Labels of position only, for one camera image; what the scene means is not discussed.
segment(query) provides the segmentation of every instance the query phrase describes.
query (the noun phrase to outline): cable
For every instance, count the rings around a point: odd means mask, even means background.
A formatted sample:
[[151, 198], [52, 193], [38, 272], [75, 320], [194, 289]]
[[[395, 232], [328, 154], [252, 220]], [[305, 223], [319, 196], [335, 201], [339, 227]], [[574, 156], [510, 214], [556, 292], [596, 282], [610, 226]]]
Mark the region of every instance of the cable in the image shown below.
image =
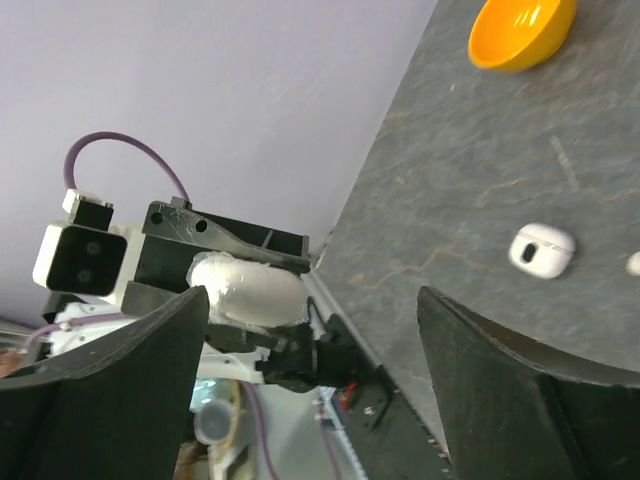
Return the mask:
[[344, 397], [342, 398], [342, 402], [340, 402], [340, 405], [345, 412], [349, 410], [349, 405], [351, 404], [351, 394], [357, 387], [357, 382], [351, 382], [347, 389], [344, 391]]
[[327, 455], [329, 457], [329, 462], [331, 463], [331, 469], [333, 470], [333, 476], [336, 480], [342, 480], [342, 472], [340, 471], [340, 465], [338, 464], [338, 459], [336, 458], [336, 453], [333, 451], [331, 447], [331, 441], [329, 440], [329, 436], [327, 435], [327, 431], [322, 424], [322, 419], [325, 417], [324, 407], [322, 398], [318, 398], [318, 426], [320, 427], [320, 436], [322, 437], [322, 443], [324, 443], [324, 448], [327, 451]]
[[135, 138], [130, 137], [129, 135], [125, 135], [123, 133], [117, 133], [117, 132], [90, 133], [82, 137], [80, 140], [78, 140], [76, 143], [74, 143], [71, 146], [71, 148], [69, 149], [69, 152], [67, 153], [67, 157], [64, 160], [64, 169], [63, 169], [64, 183], [67, 188], [73, 188], [73, 189], [77, 188], [74, 170], [75, 170], [76, 161], [78, 160], [78, 154], [82, 151], [84, 147], [86, 147], [90, 143], [97, 142], [98, 140], [116, 140], [118, 142], [124, 142], [128, 145], [131, 145], [132, 147], [136, 147], [138, 150], [142, 150], [144, 153], [149, 155], [160, 166], [160, 168], [162, 168], [162, 170], [169, 176], [169, 178], [171, 178], [171, 181], [178, 188], [182, 198], [189, 201], [189, 195], [187, 194], [187, 191], [182, 185], [182, 182], [180, 181], [176, 173], [171, 169], [171, 167], [167, 164], [167, 162], [164, 161], [164, 159], [160, 155], [158, 155], [151, 147], [142, 143], [140, 140], [136, 140]]
[[39, 328], [31, 335], [29, 335], [24, 343], [22, 344], [21, 351], [28, 352], [29, 348], [33, 342], [35, 342], [38, 338], [48, 335], [52, 332], [57, 332], [58, 330], [62, 330], [65, 328], [64, 326], [68, 326], [70, 328], [80, 327], [82, 325], [89, 325], [91, 323], [100, 323], [100, 322], [108, 322], [110, 320], [121, 320], [121, 313], [103, 313], [101, 315], [91, 315], [89, 317], [81, 317], [81, 318], [72, 318], [70, 320], [60, 322], [60, 323], [52, 323], [51, 325], [46, 325], [42, 328]]
[[260, 404], [258, 393], [256, 392], [255, 387], [250, 383], [242, 382], [242, 386], [247, 392], [251, 407], [256, 414], [256, 428], [258, 430], [258, 438], [262, 450], [262, 455], [264, 456], [264, 462], [267, 465], [267, 470], [269, 471], [269, 476], [271, 477], [271, 480], [280, 480], [280, 477], [278, 477], [278, 474], [276, 473], [276, 469], [273, 467], [271, 455], [269, 454], [269, 445], [267, 444], [267, 429], [265, 426], [264, 414], [262, 413], [262, 405]]

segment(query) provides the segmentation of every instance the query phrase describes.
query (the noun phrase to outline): orange bowl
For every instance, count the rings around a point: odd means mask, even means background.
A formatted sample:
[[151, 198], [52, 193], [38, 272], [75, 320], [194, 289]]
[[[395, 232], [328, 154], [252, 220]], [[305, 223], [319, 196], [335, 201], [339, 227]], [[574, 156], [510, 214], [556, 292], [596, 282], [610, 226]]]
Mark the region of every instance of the orange bowl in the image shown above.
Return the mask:
[[479, 68], [519, 72], [544, 62], [564, 43], [576, 0], [488, 0], [469, 37]]

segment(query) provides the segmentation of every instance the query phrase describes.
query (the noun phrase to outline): purple cable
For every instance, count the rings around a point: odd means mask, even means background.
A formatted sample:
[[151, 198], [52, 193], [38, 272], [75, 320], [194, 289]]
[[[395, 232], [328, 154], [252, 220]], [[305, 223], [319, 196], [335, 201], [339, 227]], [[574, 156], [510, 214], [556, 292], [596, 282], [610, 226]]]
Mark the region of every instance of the purple cable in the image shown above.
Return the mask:
[[121, 320], [121, 319], [122, 319], [121, 313], [103, 313], [101, 315], [91, 315], [89, 317], [71, 318], [66, 322], [52, 323], [51, 325], [45, 325], [44, 327], [39, 328], [38, 330], [36, 330], [26, 338], [26, 340], [22, 344], [22, 350], [25, 352], [29, 351], [29, 348], [31, 348], [31, 345], [33, 344], [33, 342], [35, 342], [38, 338], [42, 337], [43, 335], [47, 335], [49, 333], [61, 330], [60, 328], [61, 323], [68, 323], [71, 327], [80, 327], [82, 325], [89, 325], [91, 323], [101, 323], [101, 322], [108, 322], [110, 320]]
[[271, 480], [280, 480], [280, 477], [278, 477], [278, 474], [276, 473], [276, 469], [273, 467], [271, 455], [269, 454], [269, 445], [267, 444], [267, 429], [264, 422], [264, 414], [262, 413], [262, 405], [260, 405], [260, 399], [258, 398], [256, 389], [250, 383], [241, 383], [244, 387], [245, 392], [247, 392], [247, 396], [249, 397], [249, 402], [251, 402], [253, 411], [256, 413], [256, 427], [258, 430], [258, 437], [262, 449], [262, 455], [264, 456], [264, 462], [267, 465], [267, 470], [269, 471], [269, 476], [271, 477]]
[[320, 436], [322, 436], [322, 442], [324, 443], [324, 448], [327, 451], [327, 455], [329, 456], [329, 462], [331, 462], [331, 469], [333, 470], [333, 476], [336, 480], [342, 480], [342, 472], [340, 471], [340, 465], [338, 464], [338, 459], [336, 458], [336, 454], [331, 447], [331, 442], [329, 441], [329, 436], [327, 435], [327, 431], [322, 425], [322, 417], [324, 417], [324, 408], [322, 407], [322, 398], [318, 398], [318, 414], [320, 415], [320, 420], [318, 420], [318, 425], [320, 426]]
[[74, 169], [76, 165], [76, 160], [78, 159], [78, 154], [80, 151], [89, 145], [90, 143], [97, 142], [98, 140], [116, 140], [119, 142], [124, 142], [126, 144], [131, 145], [132, 147], [136, 147], [139, 150], [142, 150], [144, 153], [149, 155], [159, 166], [164, 170], [164, 172], [171, 178], [173, 184], [180, 191], [180, 195], [185, 200], [189, 201], [189, 195], [187, 194], [186, 189], [182, 185], [182, 182], [176, 175], [176, 173], [172, 170], [172, 168], [164, 161], [164, 159], [158, 155], [151, 147], [142, 143], [140, 140], [136, 140], [129, 135], [125, 135], [123, 133], [117, 132], [95, 132], [85, 135], [76, 143], [74, 143], [69, 152], [67, 153], [67, 157], [64, 161], [64, 183], [67, 188], [76, 188], [76, 179], [74, 174]]

